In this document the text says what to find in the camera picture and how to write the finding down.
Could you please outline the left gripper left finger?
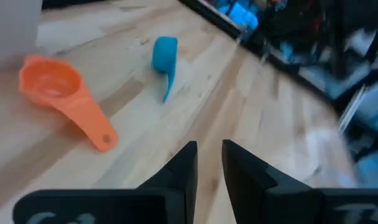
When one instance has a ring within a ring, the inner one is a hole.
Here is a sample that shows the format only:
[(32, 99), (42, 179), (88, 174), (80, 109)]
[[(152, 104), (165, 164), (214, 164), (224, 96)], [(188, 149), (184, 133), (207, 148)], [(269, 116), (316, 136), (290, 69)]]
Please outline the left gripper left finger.
[(14, 223), (193, 223), (198, 148), (188, 142), (134, 189), (48, 189), (23, 196)]

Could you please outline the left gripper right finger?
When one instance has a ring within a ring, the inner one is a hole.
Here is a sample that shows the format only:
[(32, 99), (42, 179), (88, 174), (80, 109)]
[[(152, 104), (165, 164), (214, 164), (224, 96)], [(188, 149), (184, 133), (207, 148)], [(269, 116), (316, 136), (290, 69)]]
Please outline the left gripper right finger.
[(378, 223), (378, 189), (312, 188), (229, 139), (222, 161), (237, 223)]

